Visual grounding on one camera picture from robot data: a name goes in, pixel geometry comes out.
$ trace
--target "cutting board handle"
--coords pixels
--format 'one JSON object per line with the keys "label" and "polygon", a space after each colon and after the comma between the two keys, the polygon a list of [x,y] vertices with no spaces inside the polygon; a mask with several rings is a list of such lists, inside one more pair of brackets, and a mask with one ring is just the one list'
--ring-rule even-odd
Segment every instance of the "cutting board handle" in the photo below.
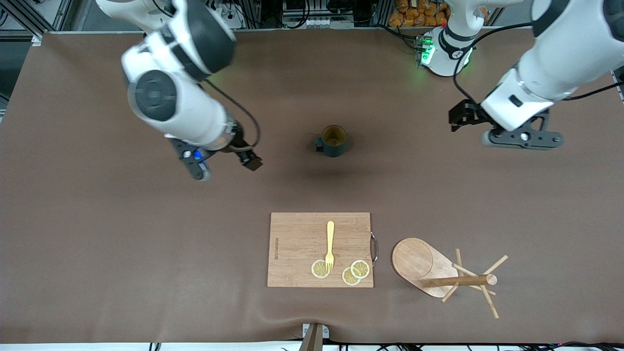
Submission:
{"label": "cutting board handle", "polygon": [[373,257],[373,267],[375,267],[375,262],[377,262],[377,258],[379,257],[379,243],[377,243],[377,238],[375,238],[375,234],[373,234],[372,231],[371,231],[371,257]]}

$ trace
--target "table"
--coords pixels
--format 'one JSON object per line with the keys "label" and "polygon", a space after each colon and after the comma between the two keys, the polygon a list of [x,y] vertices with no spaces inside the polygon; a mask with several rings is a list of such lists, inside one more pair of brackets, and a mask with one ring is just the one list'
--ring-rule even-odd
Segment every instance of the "table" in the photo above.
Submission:
{"label": "table", "polygon": [[[203,183],[127,105],[119,57],[140,39],[50,34],[28,54],[0,127],[0,342],[284,340],[306,322],[340,342],[624,342],[616,90],[552,109],[557,150],[492,149],[486,126],[450,132],[462,96],[384,31],[241,33],[213,81],[258,116],[265,165],[220,154]],[[488,38],[460,82],[482,99],[531,44]],[[353,140],[337,159],[313,150],[328,124]],[[371,213],[375,288],[266,287],[270,213],[333,211]],[[500,320],[478,291],[442,304],[402,280],[406,237],[476,272],[509,255]]]}

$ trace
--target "fork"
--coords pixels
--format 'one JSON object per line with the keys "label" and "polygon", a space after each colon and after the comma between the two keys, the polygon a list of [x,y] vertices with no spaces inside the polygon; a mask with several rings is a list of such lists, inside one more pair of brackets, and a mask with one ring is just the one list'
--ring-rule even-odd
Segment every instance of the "fork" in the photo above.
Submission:
{"label": "fork", "polygon": [[334,268],[334,254],[331,253],[331,246],[334,244],[334,222],[327,222],[327,255],[325,255],[325,269],[327,274]]}

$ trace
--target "wooden base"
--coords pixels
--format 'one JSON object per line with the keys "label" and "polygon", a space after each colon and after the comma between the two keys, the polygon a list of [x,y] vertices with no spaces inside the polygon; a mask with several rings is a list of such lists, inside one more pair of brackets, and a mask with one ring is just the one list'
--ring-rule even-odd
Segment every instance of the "wooden base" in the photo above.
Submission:
{"label": "wooden base", "polygon": [[417,238],[407,238],[396,244],[392,265],[403,279],[433,297],[444,297],[452,286],[430,286],[431,279],[459,276],[451,260]]}

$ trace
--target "pile of potatoes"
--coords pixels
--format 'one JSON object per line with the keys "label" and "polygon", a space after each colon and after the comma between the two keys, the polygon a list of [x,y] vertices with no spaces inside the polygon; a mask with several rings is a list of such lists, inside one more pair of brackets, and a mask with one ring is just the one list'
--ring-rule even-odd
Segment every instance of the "pile of potatoes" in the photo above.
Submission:
{"label": "pile of potatoes", "polygon": [[444,2],[418,0],[418,7],[411,7],[409,0],[396,0],[396,12],[390,15],[390,27],[441,26],[451,17],[451,8]]}

